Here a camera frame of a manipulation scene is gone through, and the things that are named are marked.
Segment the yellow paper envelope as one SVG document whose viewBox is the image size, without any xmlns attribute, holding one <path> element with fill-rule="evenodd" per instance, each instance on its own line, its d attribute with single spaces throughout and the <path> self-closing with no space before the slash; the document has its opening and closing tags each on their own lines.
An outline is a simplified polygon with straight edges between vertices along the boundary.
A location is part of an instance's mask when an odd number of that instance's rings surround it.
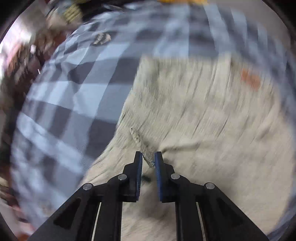
<svg viewBox="0 0 296 241">
<path fill-rule="evenodd" d="M 168 4 L 208 4 L 207 0 L 159 0 L 159 2 Z"/>
</svg>

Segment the cream plaid knit shirt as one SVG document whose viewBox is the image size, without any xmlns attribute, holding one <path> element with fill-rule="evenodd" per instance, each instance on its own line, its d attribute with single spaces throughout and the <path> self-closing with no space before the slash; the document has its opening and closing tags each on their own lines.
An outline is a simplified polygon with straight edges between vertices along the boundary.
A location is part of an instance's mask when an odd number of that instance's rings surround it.
<svg viewBox="0 0 296 241">
<path fill-rule="evenodd" d="M 115 134 L 84 178 L 100 184 L 144 152 L 140 198 L 126 203 L 122 240 L 175 240 L 173 204 L 157 194 L 155 152 L 193 183 L 213 182 L 264 233 L 287 207 L 292 122 L 277 84 L 237 56 L 142 57 Z"/>
</svg>

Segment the pile of clothes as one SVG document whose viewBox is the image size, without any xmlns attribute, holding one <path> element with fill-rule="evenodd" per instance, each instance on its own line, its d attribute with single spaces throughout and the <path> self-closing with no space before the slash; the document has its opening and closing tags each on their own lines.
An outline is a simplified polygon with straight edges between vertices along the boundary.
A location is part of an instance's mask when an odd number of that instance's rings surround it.
<svg viewBox="0 0 296 241">
<path fill-rule="evenodd" d="M 75 30 L 86 21 L 91 1 L 47 1 L 46 24 L 50 30 Z"/>
</svg>

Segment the blue checkered bed cover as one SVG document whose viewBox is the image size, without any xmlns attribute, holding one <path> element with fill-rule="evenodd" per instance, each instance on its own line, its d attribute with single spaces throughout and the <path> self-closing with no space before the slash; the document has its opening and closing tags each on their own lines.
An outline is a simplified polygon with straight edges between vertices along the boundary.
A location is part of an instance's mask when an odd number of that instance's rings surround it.
<svg viewBox="0 0 296 241">
<path fill-rule="evenodd" d="M 273 79 L 295 138 L 295 58 L 234 9 L 146 1 L 97 15 L 72 33 L 45 63 L 16 122 L 11 177 L 35 228 L 31 238 L 122 240 L 123 206 L 136 203 L 122 200 L 124 167 L 100 184 L 84 178 L 115 134 L 141 58 L 224 54 Z M 213 182 L 193 183 L 176 171 L 171 179 L 175 240 L 295 240 L 295 169 L 287 207 L 270 233 Z"/>
</svg>

